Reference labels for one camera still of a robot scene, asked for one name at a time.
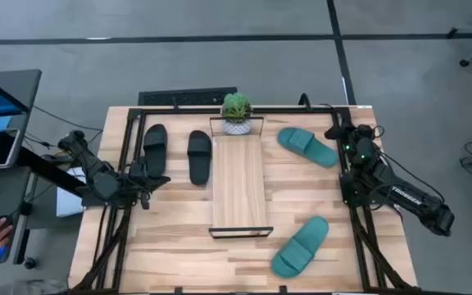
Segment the teal green slide sandal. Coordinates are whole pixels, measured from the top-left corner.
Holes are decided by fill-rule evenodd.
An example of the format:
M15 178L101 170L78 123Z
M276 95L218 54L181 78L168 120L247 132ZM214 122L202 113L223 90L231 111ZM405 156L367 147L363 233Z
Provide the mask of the teal green slide sandal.
M274 255L272 272L285 279L300 275L315 258L328 232L328 221L312 216Z
M305 129L294 127L281 129L277 141L283 148L319 166L330 168L338 163L338 154L318 140L314 133Z

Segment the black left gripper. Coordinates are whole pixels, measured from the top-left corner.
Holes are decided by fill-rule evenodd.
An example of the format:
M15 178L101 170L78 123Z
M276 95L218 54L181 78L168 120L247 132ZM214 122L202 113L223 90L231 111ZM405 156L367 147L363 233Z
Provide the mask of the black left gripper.
M159 184L152 185L152 179L148 175L146 166L136 161L133 162L130 166L130 179L133 180L136 184L146 189L149 193L152 193L152 191L159 189L162 184L170 182L170 177L161 176L153 180L154 182Z

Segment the black metal table frame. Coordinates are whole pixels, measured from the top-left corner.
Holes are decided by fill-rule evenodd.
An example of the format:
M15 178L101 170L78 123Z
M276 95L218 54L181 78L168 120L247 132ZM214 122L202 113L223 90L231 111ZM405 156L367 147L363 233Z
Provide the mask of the black metal table frame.
M114 252L96 281L97 288L119 293L266 293L285 286L289 292L354 292L376 284L376 270L361 277L350 211L343 202L339 167L325 169L282 148L278 132L285 127L309 130L318 139L341 108L256 107L253 130L261 137L266 238L222 238L209 235L212 217L210 186L193 185L188 176L188 136L195 129L220 132L218 107L111 107L98 155L122 167L141 151L141 138L155 124L168 132L166 173L149 210L132 210L123 252ZM275 253L312 216L329 222L329 234L314 261L296 278L274 275Z

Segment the white box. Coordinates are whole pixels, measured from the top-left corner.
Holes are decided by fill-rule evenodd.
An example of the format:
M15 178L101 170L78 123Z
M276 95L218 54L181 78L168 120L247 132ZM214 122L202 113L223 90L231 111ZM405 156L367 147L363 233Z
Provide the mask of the white box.
M75 176L78 180L86 182L83 169L81 167L70 168L68 174ZM84 211L82 199L73 193L69 193L63 188L57 188L56 216L73 216Z

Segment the black diagonal support bar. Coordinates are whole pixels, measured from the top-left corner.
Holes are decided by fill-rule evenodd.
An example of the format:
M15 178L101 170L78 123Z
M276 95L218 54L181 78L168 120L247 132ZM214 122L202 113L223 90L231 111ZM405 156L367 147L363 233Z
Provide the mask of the black diagonal support bar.
M73 175L69 175L64 170L59 169L52 163L44 160L42 157L22 147L18 153L16 164L18 166L28 166L36 175L55 184L67 192L77 197L82 197L79 188L85 186L85 183L78 180Z

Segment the green succulent in white pot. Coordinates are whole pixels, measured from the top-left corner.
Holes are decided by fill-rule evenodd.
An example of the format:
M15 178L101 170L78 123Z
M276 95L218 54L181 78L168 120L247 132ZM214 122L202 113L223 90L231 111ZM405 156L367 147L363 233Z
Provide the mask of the green succulent in white pot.
M243 93L229 93L224 97L220 111L223 117L222 129L228 135L245 135L251 131L252 106Z

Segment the grey office desk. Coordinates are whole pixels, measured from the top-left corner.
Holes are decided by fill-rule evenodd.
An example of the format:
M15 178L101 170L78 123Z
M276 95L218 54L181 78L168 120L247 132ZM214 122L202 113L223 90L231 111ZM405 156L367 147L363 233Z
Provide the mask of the grey office desk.
M0 131L18 129L16 149L11 155L10 162L0 166L0 216L13 215L16 231L17 209L23 202L25 189L31 169L28 166L18 166L17 156L29 122L31 108L41 76L40 70L17 70L0 72L0 88L8 92L19 102L29 108L29 111L16 116L0 116Z

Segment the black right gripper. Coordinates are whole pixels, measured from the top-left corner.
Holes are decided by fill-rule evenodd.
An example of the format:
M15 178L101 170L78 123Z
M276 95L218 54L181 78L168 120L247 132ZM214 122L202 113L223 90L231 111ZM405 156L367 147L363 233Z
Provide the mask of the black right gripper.
M344 148L351 165L362 165L373 157L375 152L375 131L372 127L369 125L358 125L349 130L349 123L343 121L335 128L324 132L324 136L331 140L340 139L342 134L346 134Z

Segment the wooden shelf with black frame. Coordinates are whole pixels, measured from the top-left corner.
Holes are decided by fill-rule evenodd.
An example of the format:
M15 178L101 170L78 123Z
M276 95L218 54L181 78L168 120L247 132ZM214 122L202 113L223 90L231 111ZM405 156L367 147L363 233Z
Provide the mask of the wooden shelf with black frame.
M223 117L209 121L212 141L212 224L214 239L265 238L267 220L261 134L264 118L250 117L239 130Z

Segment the black rubber slide sandal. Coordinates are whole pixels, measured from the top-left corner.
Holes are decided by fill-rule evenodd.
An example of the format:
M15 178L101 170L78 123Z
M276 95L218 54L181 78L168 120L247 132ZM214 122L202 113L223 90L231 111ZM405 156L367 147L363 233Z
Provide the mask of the black rubber slide sandal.
M194 130L188 139L188 170L191 183L203 186L210 176L212 146L210 137L201 130Z
M164 125L152 125L143 139L147 175L158 178L166 171L167 131Z

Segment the desk leg with caster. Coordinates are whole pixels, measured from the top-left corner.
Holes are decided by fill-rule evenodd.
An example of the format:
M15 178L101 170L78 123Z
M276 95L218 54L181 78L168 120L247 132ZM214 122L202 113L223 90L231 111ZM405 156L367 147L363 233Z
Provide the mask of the desk leg with caster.
M16 253L13 258L14 265L22 265L27 270L32 270L37 266L37 261L33 257L26 256L26 248L30 239L30 229L27 228L28 219L32 213L32 202L24 200L17 209L16 221Z

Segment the black smartphone with silver rim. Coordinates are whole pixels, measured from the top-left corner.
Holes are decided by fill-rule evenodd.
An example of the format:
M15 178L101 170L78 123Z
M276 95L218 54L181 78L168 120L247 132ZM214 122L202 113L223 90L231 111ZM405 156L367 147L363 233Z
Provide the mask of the black smartphone with silver rim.
M4 129L0 131L0 166L10 162L10 158L16 149L16 140L20 131L18 129Z

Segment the black keyboard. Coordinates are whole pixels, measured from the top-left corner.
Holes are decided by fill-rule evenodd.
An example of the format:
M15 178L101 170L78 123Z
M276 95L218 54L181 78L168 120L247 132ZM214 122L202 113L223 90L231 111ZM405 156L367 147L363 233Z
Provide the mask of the black keyboard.
M237 91L236 87L223 87L139 92L138 105L143 107L222 105L227 94Z

